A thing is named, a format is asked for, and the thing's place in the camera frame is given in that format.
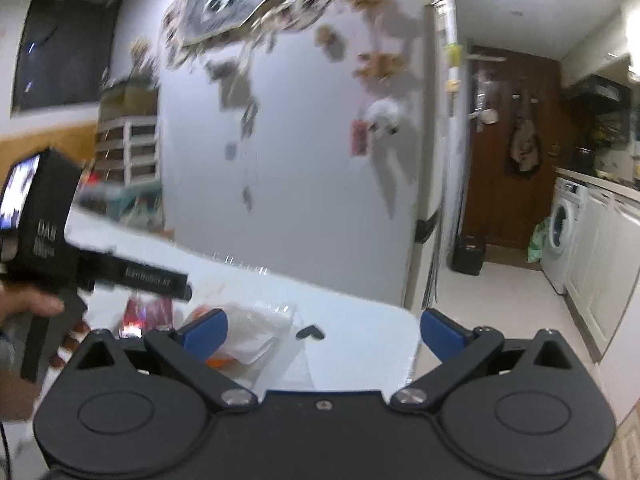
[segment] window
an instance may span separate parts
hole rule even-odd
[[[119,0],[31,0],[12,112],[98,102]]]

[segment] washing machine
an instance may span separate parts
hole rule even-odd
[[[586,186],[557,178],[549,231],[542,251],[542,270],[558,294],[566,293],[571,248],[579,227],[580,211],[588,197]]]

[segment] screw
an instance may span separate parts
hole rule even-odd
[[[241,390],[240,388],[227,390],[222,394],[222,401],[227,406],[246,406],[251,404],[253,400],[254,396],[252,396],[251,392]]]
[[[333,406],[334,404],[330,400],[318,400],[318,402],[316,402],[316,408],[323,412],[332,409]]]
[[[422,404],[427,400],[427,394],[418,388],[403,388],[395,397],[400,404]]]

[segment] green plastic bag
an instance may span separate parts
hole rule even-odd
[[[536,225],[533,229],[533,236],[529,242],[529,249],[527,250],[527,261],[530,264],[534,264],[540,261],[542,258],[542,248],[545,246],[546,234],[549,232],[549,217],[546,217],[542,222]]]

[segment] headboard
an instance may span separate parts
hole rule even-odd
[[[0,190],[14,162],[47,146],[53,146],[79,164],[91,161],[95,155],[96,126],[96,123],[74,124],[0,137]]]

